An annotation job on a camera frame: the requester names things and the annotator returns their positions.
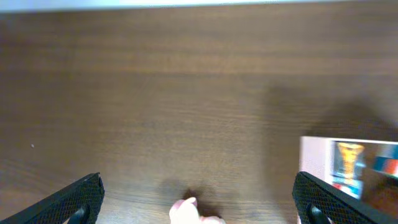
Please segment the red grey toy fire truck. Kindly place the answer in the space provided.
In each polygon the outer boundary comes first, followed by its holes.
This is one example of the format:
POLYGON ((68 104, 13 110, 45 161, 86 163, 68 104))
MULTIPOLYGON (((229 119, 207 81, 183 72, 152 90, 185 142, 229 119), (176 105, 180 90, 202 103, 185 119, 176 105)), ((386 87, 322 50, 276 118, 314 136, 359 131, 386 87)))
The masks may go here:
POLYGON ((362 144, 335 141, 331 185, 356 199, 363 192, 362 169, 366 167, 363 152, 362 144))

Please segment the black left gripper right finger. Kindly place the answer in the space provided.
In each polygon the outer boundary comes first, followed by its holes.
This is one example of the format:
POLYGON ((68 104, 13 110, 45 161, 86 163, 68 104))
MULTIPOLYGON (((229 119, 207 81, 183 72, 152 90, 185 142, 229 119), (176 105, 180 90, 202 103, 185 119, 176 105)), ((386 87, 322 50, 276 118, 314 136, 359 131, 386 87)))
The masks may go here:
POLYGON ((301 224, 394 224, 397 219, 371 208, 321 179, 300 171, 292 189, 301 224))

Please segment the brown plush toy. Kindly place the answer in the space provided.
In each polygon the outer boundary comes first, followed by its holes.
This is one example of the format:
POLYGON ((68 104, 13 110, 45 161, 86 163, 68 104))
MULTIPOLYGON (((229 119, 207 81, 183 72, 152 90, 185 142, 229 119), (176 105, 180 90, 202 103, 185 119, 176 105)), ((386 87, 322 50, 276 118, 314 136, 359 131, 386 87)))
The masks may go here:
POLYGON ((397 179, 365 168, 361 201, 397 219, 397 179))

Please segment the white pink duck toy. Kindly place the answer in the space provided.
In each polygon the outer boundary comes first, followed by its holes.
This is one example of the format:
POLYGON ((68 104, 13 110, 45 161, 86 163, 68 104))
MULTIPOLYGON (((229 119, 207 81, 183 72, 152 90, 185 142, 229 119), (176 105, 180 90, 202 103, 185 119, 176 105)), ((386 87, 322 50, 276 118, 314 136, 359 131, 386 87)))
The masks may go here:
POLYGON ((190 197, 176 201, 169 210, 171 224, 225 224, 225 220, 217 217, 201 216, 197 209, 197 199, 190 197))

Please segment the colourful two-by-two puzzle cube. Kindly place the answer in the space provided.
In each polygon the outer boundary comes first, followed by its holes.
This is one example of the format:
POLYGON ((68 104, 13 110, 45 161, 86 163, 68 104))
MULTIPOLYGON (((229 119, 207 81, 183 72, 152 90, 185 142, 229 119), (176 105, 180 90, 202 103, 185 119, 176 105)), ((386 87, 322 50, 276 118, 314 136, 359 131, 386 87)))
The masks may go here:
POLYGON ((373 170, 397 178, 397 145, 381 149, 375 157, 373 170))

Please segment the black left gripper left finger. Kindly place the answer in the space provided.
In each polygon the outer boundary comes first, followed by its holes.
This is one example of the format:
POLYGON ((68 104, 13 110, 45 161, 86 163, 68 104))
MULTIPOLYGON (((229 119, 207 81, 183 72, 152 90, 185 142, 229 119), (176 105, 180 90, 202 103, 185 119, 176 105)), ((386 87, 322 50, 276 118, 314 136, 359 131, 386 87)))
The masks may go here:
POLYGON ((98 172, 92 173, 30 207, 1 220, 1 223, 95 223, 103 199, 103 181, 98 172))

